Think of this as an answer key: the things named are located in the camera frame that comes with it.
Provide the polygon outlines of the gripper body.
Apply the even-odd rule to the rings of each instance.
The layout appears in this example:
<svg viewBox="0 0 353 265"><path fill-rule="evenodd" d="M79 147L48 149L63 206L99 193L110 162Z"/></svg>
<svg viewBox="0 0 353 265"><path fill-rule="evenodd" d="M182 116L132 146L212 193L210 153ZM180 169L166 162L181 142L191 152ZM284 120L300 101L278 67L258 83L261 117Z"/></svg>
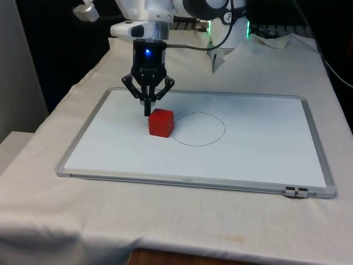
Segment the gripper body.
<svg viewBox="0 0 353 265"><path fill-rule="evenodd" d="M138 84L160 84L166 77L164 41L136 39L133 41L131 74Z"/></svg>

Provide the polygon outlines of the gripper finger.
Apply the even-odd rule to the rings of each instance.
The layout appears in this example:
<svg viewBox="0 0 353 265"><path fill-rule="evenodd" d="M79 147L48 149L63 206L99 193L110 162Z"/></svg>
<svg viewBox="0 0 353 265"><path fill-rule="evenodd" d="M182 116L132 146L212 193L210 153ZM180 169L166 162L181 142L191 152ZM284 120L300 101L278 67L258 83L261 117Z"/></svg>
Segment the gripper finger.
<svg viewBox="0 0 353 265"><path fill-rule="evenodd" d="M155 103L158 100L161 100L174 86L174 79L171 77L166 77L164 79L164 88L158 91L157 93L155 92L156 88L154 86L150 86L148 89L148 101L147 101L147 115L150 116L151 114L151 107L153 103Z"/></svg>
<svg viewBox="0 0 353 265"><path fill-rule="evenodd" d="M133 75L130 73L124 76L121 80L132 96L143 103L144 116L149 116L149 96L147 86L141 85L141 89L138 90L133 84Z"/></svg>

